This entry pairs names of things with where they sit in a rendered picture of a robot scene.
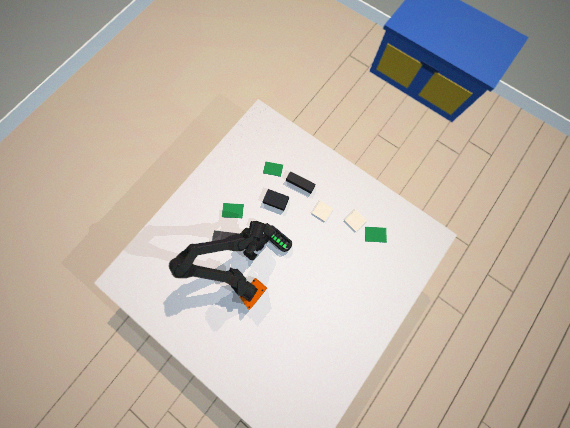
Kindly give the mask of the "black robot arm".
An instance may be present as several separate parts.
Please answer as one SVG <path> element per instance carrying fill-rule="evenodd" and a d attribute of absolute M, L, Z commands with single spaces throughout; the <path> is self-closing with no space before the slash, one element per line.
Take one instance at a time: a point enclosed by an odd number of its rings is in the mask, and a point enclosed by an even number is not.
<path fill-rule="evenodd" d="M 245 228 L 240 234 L 228 236 L 222 240 L 190 244 L 169 262 L 169 269 L 174 278 L 198 277 L 229 284 L 238 296 L 242 296 L 249 302 L 258 291 L 256 286 L 248 282 L 246 277 L 238 270 L 230 267 L 229 271 L 222 271 L 194 265 L 198 255 L 219 251 L 243 251 L 251 256 L 258 250 L 266 224 L 259 221 L 251 221 L 249 228 Z"/>

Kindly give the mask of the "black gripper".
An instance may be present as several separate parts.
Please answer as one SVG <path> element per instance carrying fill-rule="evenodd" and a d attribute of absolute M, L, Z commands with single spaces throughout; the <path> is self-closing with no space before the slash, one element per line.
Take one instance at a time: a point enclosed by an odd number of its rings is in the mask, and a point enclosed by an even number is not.
<path fill-rule="evenodd" d="M 267 242 L 269 241 L 269 238 L 267 238 L 267 237 L 268 237 L 268 236 L 269 236 L 269 237 L 272 237 L 272 236 L 274 235 L 274 233 L 276 232 L 276 230 L 275 230 L 271 225 L 269 225 L 268 223 L 265 223 L 265 224 L 266 224 L 266 226 L 265 226 L 265 229 L 264 229 L 264 234 L 262 235 L 261 238 L 258 238 L 258 239 L 260 240 L 260 242 L 261 242 L 261 246 L 260 246 L 260 248 L 259 248 L 258 250 L 256 250 L 256 251 L 259 251 L 259 250 L 261 251 L 261 250 L 263 249 L 263 247 L 264 247 L 264 244 L 267 244 Z M 266 234 L 267 234 L 267 236 L 266 236 Z M 244 250 L 244 252 L 245 252 L 245 250 Z M 244 254 L 244 252 L 243 252 L 243 254 Z M 245 255 L 245 254 L 244 254 L 244 255 Z M 254 260 L 254 259 L 257 257 L 257 254 L 255 254 L 255 253 L 253 252 L 252 257 L 251 257 L 251 256 L 248 256 L 248 255 L 245 255 L 245 256 L 246 256 L 248 259 L 250 259 L 250 260 Z"/>

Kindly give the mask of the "cream flat square tile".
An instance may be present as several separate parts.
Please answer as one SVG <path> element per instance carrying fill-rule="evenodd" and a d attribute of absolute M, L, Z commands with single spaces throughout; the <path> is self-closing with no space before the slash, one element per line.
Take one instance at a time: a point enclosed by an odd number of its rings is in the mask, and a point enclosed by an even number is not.
<path fill-rule="evenodd" d="M 367 222 L 367 220 L 356 209 L 344 221 L 355 232 Z"/>

